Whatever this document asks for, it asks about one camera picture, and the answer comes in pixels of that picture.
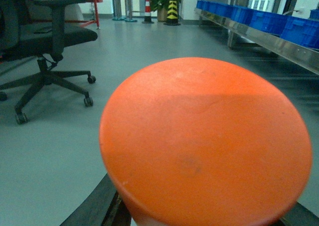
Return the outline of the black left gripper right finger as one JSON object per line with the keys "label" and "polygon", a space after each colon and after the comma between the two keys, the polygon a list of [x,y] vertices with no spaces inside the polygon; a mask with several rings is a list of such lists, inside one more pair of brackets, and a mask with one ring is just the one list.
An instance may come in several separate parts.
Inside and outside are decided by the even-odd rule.
{"label": "black left gripper right finger", "polygon": [[319,218],[300,203],[296,203],[279,222],[280,226],[319,226]]}

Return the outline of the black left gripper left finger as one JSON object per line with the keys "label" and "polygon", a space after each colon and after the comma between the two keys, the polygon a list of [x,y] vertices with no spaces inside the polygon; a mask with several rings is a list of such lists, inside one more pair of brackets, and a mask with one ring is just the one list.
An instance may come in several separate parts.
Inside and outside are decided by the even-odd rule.
{"label": "black left gripper left finger", "polygon": [[132,217],[108,175],[84,202],[63,221],[63,226],[129,226]]}

